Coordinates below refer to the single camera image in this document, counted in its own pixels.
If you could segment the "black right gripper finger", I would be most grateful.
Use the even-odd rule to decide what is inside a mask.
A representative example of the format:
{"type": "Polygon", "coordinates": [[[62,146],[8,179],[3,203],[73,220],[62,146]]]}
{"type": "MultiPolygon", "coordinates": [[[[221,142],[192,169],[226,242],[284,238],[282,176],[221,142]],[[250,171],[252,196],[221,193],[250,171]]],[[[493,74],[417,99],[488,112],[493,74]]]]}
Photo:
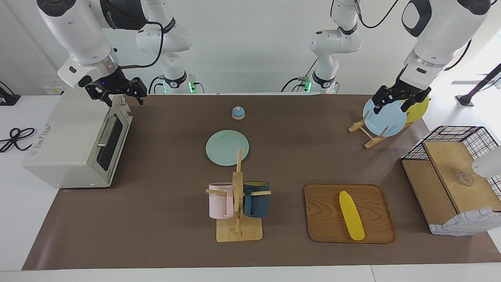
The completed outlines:
{"type": "Polygon", "coordinates": [[[109,93],[107,90],[102,90],[100,88],[86,88],[86,92],[92,100],[102,101],[106,103],[108,107],[112,107],[113,102],[111,98],[109,98],[109,93]]]}
{"type": "Polygon", "coordinates": [[[130,96],[136,98],[141,106],[144,104],[147,94],[148,90],[139,77],[135,77],[130,81],[130,96]]]}

